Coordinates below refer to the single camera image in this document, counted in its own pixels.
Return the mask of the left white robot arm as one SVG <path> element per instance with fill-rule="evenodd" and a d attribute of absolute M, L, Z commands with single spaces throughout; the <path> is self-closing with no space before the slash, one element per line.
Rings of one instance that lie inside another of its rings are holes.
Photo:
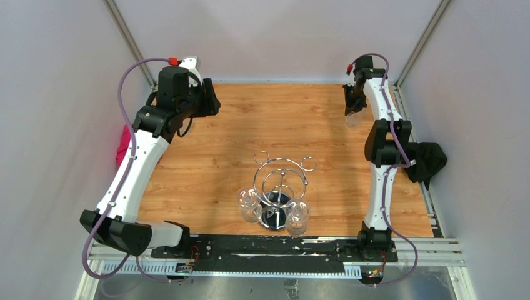
<path fill-rule="evenodd" d="M 213 82 L 196 67 L 182 62 L 166 66 L 153 92 L 132 123 L 126 155 L 108 192 L 80 217 L 81 225 L 99 244 L 139 256 L 147 249 L 167 247 L 176 258 L 191 252 L 189 228 L 172 221 L 141 223 L 138 212 L 153 171 L 185 119 L 214 116 L 221 104 Z"/>

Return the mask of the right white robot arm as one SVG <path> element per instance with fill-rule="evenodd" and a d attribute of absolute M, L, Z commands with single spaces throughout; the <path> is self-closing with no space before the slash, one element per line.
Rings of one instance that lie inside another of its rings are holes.
<path fill-rule="evenodd" d="M 404 150 L 409 142 L 412 125 L 403 119 L 391 99 L 388 82 L 389 61 L 376 68 L 375 53 L 363 54 L 348 65 L 349 82 L 343 86 L 344 115 L 349 121 L 371 108 L 374 123 L 364 147 L 369 162 L 371 187 L 367 214 L 358 233 L 357 252 L 365 261 L 372 261 L 391 249 L 391 196 L 399 168 L 411 165 Z"/>

